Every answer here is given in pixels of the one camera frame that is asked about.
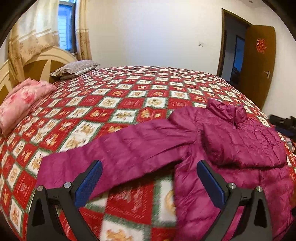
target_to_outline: red paper cutting decoration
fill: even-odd
[[[265,47],[265,40],[264,39],[257,39],[256,45],[257,51],[259,53],[264,53],[267,47]]]

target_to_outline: folded jacket sleeve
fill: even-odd
[[[103,174],[91,198],[121,183],[144,176],[180,160],[180,149],[196,139],[198,107],[175,110],[168,120],[151,120],[102,136],[66,152],[42,159],[37,184],[47,189],[72,182],[94,160],[103,164]]]

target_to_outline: puffer jacket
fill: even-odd
[[[247,118],[243,106],[209,99],[205,109],[177,109],[168,120],[129,126],[85,146],[43,158],[37,186],[61,187],[98,159],[103,163],[103,175],[92,198],[181,160],[174,177],[174,241],[199,241],[219,213],[196,173],[198,161],[207,160],[226,182],[250,189],[263,187],[276,238],[292,222],[289,197],[293,187],[286,157],[278,133]],[[241,214],[239,208],[224,240],[233,236]]]

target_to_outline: door handle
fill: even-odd
[[[264,71],[264,73],[266,73],[266,74],[267,74],[267,79],[269,79],[269,76],[270,76],[270,71],[268,71],[268,72]]]

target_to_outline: pillow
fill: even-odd
[[[31,85],[29,82],[28,80],[26,84],[21,83],[16,86],[0,106],[0,130],[4,135],[9,134],[24,117],[30,114],[41,103],[43,97],[57,89],[55,85],[46,81],[33,80]]]
[[[52,77],[62,77],[66,75],[75,74],[78,71],[84,70],[92,66],[98,66],[99,64],[92,60],[80,60],[64,65],[63,67],[57,69],[55,72],[51,73]]]
[[[77,72],[74,73],[74,74],[70,74],[70,75],[62,76],[62,77],[60,78],[60,80],[68,80],[68,79],[76,78],[76,77],[78,77],[78,76],[81,76],[81,75],[87,73],[88,71],[91,71],[91,70],[95,69],[96,67],[97,67],[97,65],[92,66],[92,67],[85,68],[85,69],[80,70],[80,71],[77,71]]]

